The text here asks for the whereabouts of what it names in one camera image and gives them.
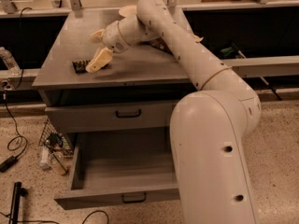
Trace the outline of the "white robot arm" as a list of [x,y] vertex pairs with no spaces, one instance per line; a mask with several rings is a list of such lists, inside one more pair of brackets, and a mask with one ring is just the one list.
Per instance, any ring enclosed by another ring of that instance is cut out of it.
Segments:
[[163,0],[138,0],[135,11],[92,35],[103,43],[92,73],[141,41],[161,38],[195,91],[170,119],[170,141],[186,224],[259,224],[242,139],[257,126],[261,103],[234,70],[181,27]]

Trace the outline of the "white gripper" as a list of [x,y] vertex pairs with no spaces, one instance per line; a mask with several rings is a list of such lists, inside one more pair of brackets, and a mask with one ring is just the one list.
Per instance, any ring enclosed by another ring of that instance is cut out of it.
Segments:
[[118,21],[114,21],[105,30],[100,29],[91,34],[90,39],[93,43],[103,41],[107,48],[96,51],[94,57],[86,66],[88,73],[94,73],[110,63],[113,59],[113,51],[123,53],[129,49],[129,45],[121,35],[119,25]]

